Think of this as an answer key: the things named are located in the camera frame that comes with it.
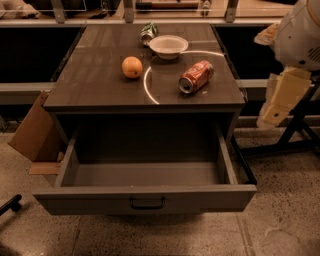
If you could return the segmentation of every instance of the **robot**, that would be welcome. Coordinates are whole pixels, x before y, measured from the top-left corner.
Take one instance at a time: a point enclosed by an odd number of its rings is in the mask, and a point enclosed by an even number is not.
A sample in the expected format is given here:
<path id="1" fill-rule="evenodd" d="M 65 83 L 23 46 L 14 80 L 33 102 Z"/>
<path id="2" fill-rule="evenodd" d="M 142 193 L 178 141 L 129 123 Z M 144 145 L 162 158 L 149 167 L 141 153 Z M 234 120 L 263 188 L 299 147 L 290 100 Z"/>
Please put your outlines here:
<path id="1" fill-rule="evenodd" d="M 312 86 L 313 71 L 320 70 L 319 0 L 299 0 L 280 24 L 272 24 L 255 37 L 255 42 L 269 45 L 282 63 L 280 75 L 270 75 L 266 102 L 257 126 L 278 126 Z"/>

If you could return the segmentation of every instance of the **drawer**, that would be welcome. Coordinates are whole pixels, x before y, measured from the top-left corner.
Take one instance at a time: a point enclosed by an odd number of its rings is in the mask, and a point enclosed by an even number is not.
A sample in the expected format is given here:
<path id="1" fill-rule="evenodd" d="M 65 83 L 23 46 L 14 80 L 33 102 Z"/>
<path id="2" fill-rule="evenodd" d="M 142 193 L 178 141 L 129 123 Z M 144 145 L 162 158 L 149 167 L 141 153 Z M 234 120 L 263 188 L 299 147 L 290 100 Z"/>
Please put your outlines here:
<path id="1" fill-rule="evenodd" d="M 256 187 L 238 184 L 214 115 L 85 120 L 54 187 L 34 196 L 53 215 L 243 211 Z"/>

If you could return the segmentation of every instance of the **bowl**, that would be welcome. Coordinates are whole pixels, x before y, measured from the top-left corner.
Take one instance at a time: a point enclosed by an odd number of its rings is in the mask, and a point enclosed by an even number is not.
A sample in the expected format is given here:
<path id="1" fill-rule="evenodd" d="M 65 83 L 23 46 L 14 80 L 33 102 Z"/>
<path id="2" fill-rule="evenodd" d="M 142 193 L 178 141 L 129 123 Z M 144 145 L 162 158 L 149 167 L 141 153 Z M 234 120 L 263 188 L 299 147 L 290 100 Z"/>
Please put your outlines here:
<path id="1" fill-rule="evenodd" d="M 157 36 L 149 43 L 151 50 L 157 53 L 161 59 L 172 60 L 188 48 L 188 41 L 173 35 Z"/>

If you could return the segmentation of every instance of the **drawer front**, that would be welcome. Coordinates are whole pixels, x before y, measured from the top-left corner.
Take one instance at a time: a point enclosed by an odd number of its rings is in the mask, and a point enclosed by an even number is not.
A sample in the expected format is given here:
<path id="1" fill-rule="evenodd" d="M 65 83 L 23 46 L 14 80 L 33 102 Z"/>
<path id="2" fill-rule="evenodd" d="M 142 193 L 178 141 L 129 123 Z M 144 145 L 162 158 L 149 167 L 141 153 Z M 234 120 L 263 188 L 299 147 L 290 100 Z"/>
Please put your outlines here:
<path id="1" fill-rule="evenodd" d="M 253 185 L 216 185 L 210 188 L 144 189 L 53 188 L 34 196 L 52 215 L 179 214 L 243 211 L 253 197 Z"/>

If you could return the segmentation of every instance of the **can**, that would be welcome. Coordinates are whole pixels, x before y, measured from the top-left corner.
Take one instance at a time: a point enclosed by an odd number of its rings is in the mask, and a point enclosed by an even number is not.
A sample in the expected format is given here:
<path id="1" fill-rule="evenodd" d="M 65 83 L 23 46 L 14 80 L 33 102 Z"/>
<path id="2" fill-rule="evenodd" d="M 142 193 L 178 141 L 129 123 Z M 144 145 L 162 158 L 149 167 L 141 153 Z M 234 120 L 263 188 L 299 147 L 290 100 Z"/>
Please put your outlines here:
<path id="1" fill-rule="evenodd" d="M 140 34 L 140 42 L 144 46 L 149 46 L 150 41 L 158 35 L 158 26 L 153 22 L 148 22 L 143 27 Z"/>
<path id="2" fill-rule="evenodd" d="M 180 76 L 180 90 L 186 94 L 199 90 L 210 80 L 213 73 L 213 66 L 209 61 L 202 60 L 195 63 Z"/>

